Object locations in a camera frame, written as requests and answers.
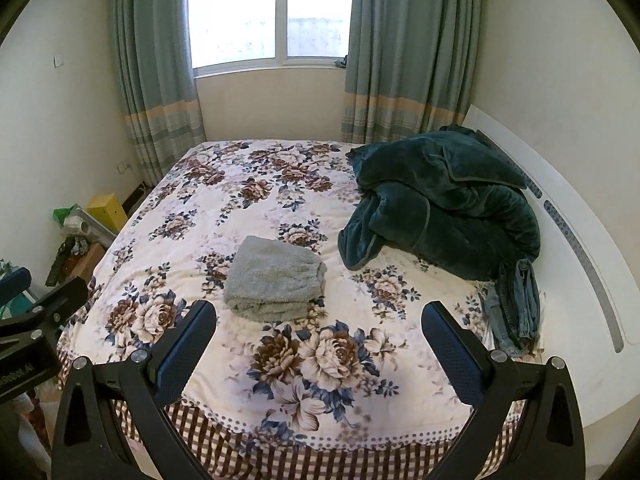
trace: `green blanket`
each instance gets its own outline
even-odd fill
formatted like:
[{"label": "green blanket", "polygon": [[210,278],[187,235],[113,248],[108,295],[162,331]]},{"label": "green blanket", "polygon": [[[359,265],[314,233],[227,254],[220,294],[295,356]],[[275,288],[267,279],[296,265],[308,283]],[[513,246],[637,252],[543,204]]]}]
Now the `green blanket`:
[{"label": "green blanket", "polygon": [[476,133],[460,126],[348,154],[365,196],[338,248],[350,270],[385,243],[466,280],[490,280],[501,261],[533,261],[540,231],[522,175]]}]

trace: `white wall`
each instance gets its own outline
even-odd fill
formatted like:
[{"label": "white wall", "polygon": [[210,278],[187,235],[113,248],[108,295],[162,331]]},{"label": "white wall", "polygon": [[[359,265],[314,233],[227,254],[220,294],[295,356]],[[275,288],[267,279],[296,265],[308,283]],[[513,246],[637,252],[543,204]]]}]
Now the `white wall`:
[{"label": "white wall", "polygon": [[[142,180],[111,63],[109,0],[31,0],[0,46],[0,256],[44,284],[63,237],[57,207]],[[61,52],[64,66],[53,67]]]},{"label": "white wall", "polygon": [[340,140],[344,70],[277,68],[196,79],[209,140]]},{"label": "white wall", "polygon": [[[472,102],[572,184],[640,282],[640,53],[606,0],[483,0]],[[585,428],[588,464],[639,417],[636,398]]]}]

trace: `brown box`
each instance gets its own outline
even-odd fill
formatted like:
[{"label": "brown box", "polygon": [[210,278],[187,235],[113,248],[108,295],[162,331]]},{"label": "brown box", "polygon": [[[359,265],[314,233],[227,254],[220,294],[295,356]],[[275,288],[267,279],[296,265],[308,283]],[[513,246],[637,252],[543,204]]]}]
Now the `brown box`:
[{"label": "brown box", "polygon": [[85,282],[89,283],[94,275],[95,266],[100,263],[104,254],[104,249],[100,244],[92,244],[89,252],[82,257],[69,276],[80,276]]}]

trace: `floral bedspread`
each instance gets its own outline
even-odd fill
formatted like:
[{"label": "floral bedspread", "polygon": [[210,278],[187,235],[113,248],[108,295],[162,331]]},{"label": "floral bedspread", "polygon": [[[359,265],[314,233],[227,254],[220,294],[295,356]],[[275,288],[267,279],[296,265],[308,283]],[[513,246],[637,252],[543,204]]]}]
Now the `floral bedspread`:
[{"label": "floral bedspread", "polygon": [[[253,467],[276,478],[275,462],[260,458],[272,449],[287,460],[291,449],[315,457],[414,449],[419,460],[422,449],[424,470],[432,467],[434,445],[442,452],[470,412],[422,336],[420,314],[440,300],[482,336],[478,292],[389,247],[359,272],[343,266],[337,234],[360,200],[350,148],[248,140],[192,149],[98,265],[90,311],[82,309],[60,340],[63,358],[125,359],[180,323],[194,301],[209,300],[218,326],[183,393],[187,424],[172,413],[212,473],[234,478]],[[226,307],[226,276],[247,235],[322,257],[324,296],[310,302],[306,317],[259,324]],[[326,464],[322,471],[339,477]]]}]

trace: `striped curtain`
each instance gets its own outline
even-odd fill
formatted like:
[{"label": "striped curtain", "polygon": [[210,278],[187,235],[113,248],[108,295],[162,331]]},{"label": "striped curtain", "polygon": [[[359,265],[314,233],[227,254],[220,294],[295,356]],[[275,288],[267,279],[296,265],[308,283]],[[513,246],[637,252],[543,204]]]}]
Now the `striped curtain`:
[{"label": "striped curtain", "polygon": [[206,140],[187,0],[111,0],[111,32],[130,138],[145,180],[157,184]]},{"label": "striped curtain", "polygon": [[397,140],[460,124],[480,0],[353,0],[342,138]]}]

